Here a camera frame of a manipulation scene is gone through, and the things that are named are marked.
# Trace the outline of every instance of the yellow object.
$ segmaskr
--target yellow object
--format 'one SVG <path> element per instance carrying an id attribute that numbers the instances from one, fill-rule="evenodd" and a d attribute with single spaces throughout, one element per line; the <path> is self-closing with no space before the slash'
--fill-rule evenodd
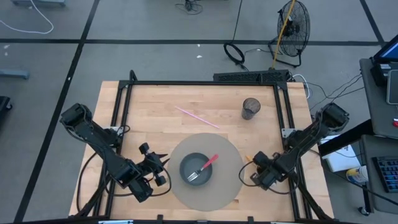
<path id="1" fill-rule="evenodd" d="M 285 27 L 286 27 L 286 24 L 287 24 L 287 20 L 289 19 L 290 13 L 292 13 L 292 9 L 293 9 L 293 6 L 294 6 L 295 2 L 296 2 L 296 0 L 292 0 L 292 3 L 291 3 L 290 8 L 289 8 L 289 11 L 287 12 L 287 16 L 286 16 L 284 25 L 282 26 L 282 29 L 279 32 L 278 43 L 276 44 L 276 49 L 275 49 L 275 53 L 274 53 L 275 57 L 274 57 L 274 61 L 272 62 L 272 66 L 271 66 L 272 69 L 274 69 L 274 67 L 275 67 L 277 51 L 279 49 L 279 44 L 280 44 L 280 40 L 282 38 L 282 33 L 285 30 Z"/>
<path id="2" fill-rule="evenodd" d="M 246 160 L 247 160 L 248 162 L 251 162 L 251 161 L 253 161 L 253 158 L 250 157 L 250 156 L 246 156 Z"/>

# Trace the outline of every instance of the wooden table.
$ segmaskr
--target wooden table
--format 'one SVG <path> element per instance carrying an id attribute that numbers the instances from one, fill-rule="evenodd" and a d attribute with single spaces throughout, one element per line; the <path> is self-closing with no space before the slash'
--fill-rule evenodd
<path id="1" fill-rule="evenodd" d="M 118 82 L 103 82 L 94 114 L 94 121 L 106 127 L 111 122 Z M 290 103 L 296 128 L 306 128 L 311 124 L 307 99 L 302 83 L 288 83 Z M 252 120 L 241 118 L 242 102 L 249 97 L 261 103 L 261 110 Z M 118 122 L 120 122 L 124 96 L 122 97 Z M 285 103 L 280 92 L 284 122 L 287 125 Z M 214 128 L 179 110 L 181 107 L 205 120 L 214 123 Z M 138 147 L 148 142 L 156 153 L 170 154 L 176 145 L 196 133 L 216 133 L 224 136 L 236 146 L 246 163 L 245 156 L 254 156 L 263 151 L 268 156 L 273 152 L 282 152 L 282 143 L 275 107 L 275 98 L 271 86 L 182 86 L 182 85 L 134 85 L 127 125 L 131 131 L 124 137 L 122 155 L 140 162 L 143 156 Z M 87 146 L 82 165 L 93 154 Z M 325 213 L 333 216 L 328 189 L 326 187 L 320 159 L 316 154 L 306 153 L 302 157 L 307 189 Z M 82 180 L 81 206 L 91 197 L 98 186 L 102 160 L 96 156 L 88 165 Z M 254 166 L 245 170 L 245 181 L 255 171 Z M 168 185 L 155 187 L 154 193 L 165 191 Z M 288 182 L 277 183 L 276 190 L 289 191 Z M 115 193 L 128 193 L 128 189 L 116 187 Z M 102 212 L 106 202 L 103 195 Z M 70 214 L 76 213 L 76 193 Z M 297 191 L 300 216 L 305 217 L 300 192 Z M 212 212 L 191 210 L 182 204 L 172 192 L 149 198 L 138 203 L 135 197 L 115 197 L 111 218 L 154 220 L 162 214 L 165 220 L 240 220 L 253 216 L 255 221 L 293 221 L 292 203 L 289 195 L 278 195 L 257 187 L 242 186 L 236 198 L 226 207 Z"/>

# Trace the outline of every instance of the fan grille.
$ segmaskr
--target fan grille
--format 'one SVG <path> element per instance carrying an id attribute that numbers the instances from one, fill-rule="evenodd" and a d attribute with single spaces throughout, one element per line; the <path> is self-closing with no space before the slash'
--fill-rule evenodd
<path id="1" fill-rule="evenodd" d="M 287 17 L 291 4 L 292 1 L 288 2 L 279 11 L 277 29 L 278 35 L 284 25 L 285 18 Z M 296 1 L 282 34 L 282 39 L 280 42 L 281 51 L 283 51 L 283 53 L 286 55 L 295 57 L 305 49 L 309 38 L 310 16 L 304 4 Z"/>

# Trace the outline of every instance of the monitor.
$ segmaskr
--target monitor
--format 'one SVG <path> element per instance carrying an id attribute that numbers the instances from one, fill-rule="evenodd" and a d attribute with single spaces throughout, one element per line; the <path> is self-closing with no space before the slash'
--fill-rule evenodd
<path id="1" fill-rule="evenodd" d="M 378 63 L 398 62 L 398 35 L 388 42 L 375 56 Z"/>

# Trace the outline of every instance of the fork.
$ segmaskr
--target fork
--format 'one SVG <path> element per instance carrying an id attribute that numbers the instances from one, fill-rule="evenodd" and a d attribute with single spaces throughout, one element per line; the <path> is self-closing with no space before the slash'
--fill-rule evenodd
<path id="1" fill-rule="evenodd" d="M 198 178 L 198 176 L 200 175 L 200 173 L 206 168 L 208 167 L 212 162 L 216 161 L 216 159 L 218 158 L 218 154 L 215 154 L 209 161 L 207 161 L 205 163 L 205 165 L 203 165 L 203 167 L 201 167 L 199 170 L 193 172 L 187 179 L 189 182 L 195 180 L 196 178 Z"/>

